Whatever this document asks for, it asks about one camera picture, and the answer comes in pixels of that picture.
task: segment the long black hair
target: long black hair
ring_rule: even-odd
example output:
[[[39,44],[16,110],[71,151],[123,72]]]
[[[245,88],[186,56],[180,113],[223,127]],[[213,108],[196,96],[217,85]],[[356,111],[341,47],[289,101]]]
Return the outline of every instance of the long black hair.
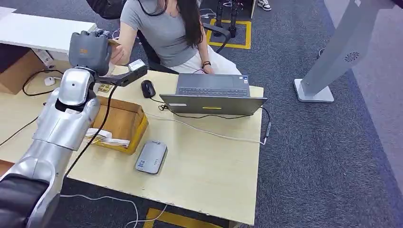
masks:
[[[141,0],[138,0],[141,6],[141,9],[145,14],[151,17],[157,17],[166,12],[168,7],[168,0],[164,0],[164,4],[161,4],[161,0],[157,0],[157,9],[153,13],[148,13],[142,3]],[[200,24],[200,11],[199,5],[197,4],[197,0],[176,0],[177,8],[182,16],[185,25],[185,36],[183,37],[186,40],[186,43],[189,47],[195,48],[198,44],[203,41],[203,34],[201,30]]]

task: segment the yellow floor tape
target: yellow floor tape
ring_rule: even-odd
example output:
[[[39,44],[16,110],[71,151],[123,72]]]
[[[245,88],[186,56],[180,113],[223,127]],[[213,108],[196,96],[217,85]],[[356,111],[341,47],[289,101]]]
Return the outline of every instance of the yellow floor tape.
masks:
[[[150,208],[148,209],[147,219],[153,219],[161,213],[160,210]],[[182,215],[177,215],[169,212],[164,212],[157,221],[166,222],[179,227],[185,228],[222,228],[220,226],[203,222],[197,219],[188,218]],[[154,226],[154,221],[145,222],[143,228],[152,228]]]
[[[211,19],[210,24],[215,25],[216,19]],[[222,20],[223,23],[231,23],[229,20]],[[250,21],[237,21],[236,24],[239,25],[245,25],[246,31],[245,31],[245,45],[242,44],[226,44],[225,47],[228,48],[241,48],[241,49],[250,49],[251,42],[252,42],[252,22]],[[211,42],[211,31],[207,31],[207,42],[209,45],[213,46],[221,46],[222,43],[219,42]]]

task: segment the black mouse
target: black mouse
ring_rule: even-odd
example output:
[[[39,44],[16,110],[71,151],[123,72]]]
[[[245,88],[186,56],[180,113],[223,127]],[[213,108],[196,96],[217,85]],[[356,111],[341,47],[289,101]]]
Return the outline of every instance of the black mouse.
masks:
[[[155,96],[154,85],[150,80],[144,80],[141,83],[141,90],[142,90],[143,96],[145,98],[151,98],[151,97]]]

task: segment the laptop keyboard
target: laptop keyboard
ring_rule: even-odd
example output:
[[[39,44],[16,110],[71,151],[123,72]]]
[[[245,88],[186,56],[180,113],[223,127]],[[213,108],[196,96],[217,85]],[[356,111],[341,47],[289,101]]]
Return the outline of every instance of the laptop keyboard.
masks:
[[[247,96],[246,89],[212,89],[180,87],[179,95]]]

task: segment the speaker grille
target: speaker grille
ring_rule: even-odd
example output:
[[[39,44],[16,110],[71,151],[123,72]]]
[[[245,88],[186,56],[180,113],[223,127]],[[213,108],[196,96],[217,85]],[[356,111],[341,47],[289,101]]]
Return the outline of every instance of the speaker grille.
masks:
[[[357,60],[358,57],[360,57],[360,53],[354,51],[354,52],[348,53],[348,54],[344,57],[344,61],[346,61],[347,63],[353,62],[353,61]]]

